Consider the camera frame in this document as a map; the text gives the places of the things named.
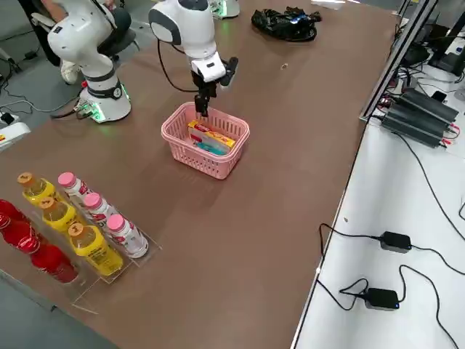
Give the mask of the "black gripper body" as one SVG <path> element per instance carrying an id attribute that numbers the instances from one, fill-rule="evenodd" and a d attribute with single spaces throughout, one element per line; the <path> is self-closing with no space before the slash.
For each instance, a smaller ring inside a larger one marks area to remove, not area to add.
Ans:
<path id="1" fill-rule="evenodd" d="M 191 76 L 193 78 L 194 85 L 198 88 L 198 93 L 203 96 L 207 96 L 208 98 L 216 98 L 217 97 L 217 80 L 213 80 L 210 82 L 205 82 L 203 80 L 203 76 L 198 74 L 194 71 L 191 71 Z"/>

